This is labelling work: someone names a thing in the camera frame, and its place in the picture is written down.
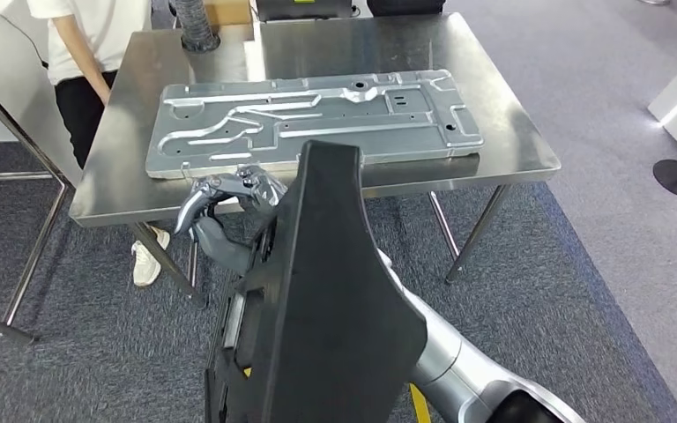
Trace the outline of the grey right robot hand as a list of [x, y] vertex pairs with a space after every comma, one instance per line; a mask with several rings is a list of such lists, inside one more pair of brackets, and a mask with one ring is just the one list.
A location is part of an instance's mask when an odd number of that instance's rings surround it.
[[258, 165], [244, 165], [232, 174], [197, 178], [177, 214], [175, 233], [187, 233], [217, 264], [239, 276], [250, 267], [250, 247], [230, 240], [213, 208], [236, 198], [247, 210], [264, 215], [272, 212], [286, 194], [287, 186]]

